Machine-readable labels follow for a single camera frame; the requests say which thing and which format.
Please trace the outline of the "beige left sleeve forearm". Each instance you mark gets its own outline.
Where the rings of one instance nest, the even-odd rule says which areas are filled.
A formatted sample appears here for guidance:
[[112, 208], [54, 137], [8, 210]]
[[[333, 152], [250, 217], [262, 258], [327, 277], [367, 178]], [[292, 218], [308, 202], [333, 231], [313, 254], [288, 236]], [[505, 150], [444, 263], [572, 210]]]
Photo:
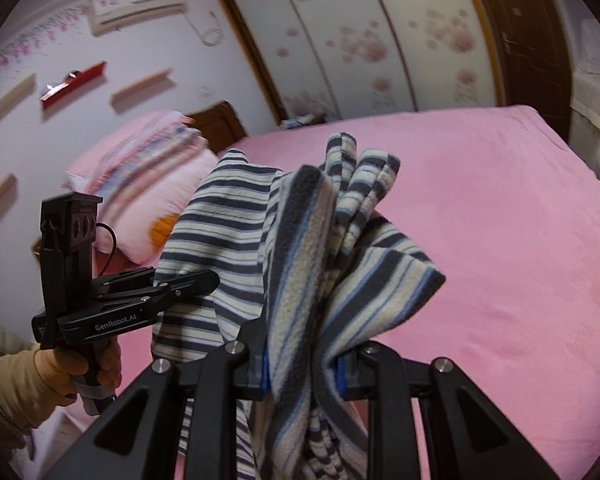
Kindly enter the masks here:
[[66, 399], [44, 382], [35, 366], [36, 351], [0, 357], [0, 454], [5, 458], [24, 447], [24, 437], [66, 405]]

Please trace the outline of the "left hand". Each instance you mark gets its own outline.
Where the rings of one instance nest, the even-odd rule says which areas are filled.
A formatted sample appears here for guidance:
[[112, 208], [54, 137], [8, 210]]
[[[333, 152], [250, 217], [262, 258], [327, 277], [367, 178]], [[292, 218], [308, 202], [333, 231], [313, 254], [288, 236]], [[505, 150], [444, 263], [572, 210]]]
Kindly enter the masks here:
[[[84, 375], [88, 371], [87, 360], [76, 352], [61, 349], [38, 350], [34, 354], [35, 369], [53, 392], [63, 398], [74, 401], [78, 392], [73, 377]], [[122, 382], [121, 348], [118, 338], [107, 341], [99, 357], [97, 381], [105, 386], [117, 389]]]

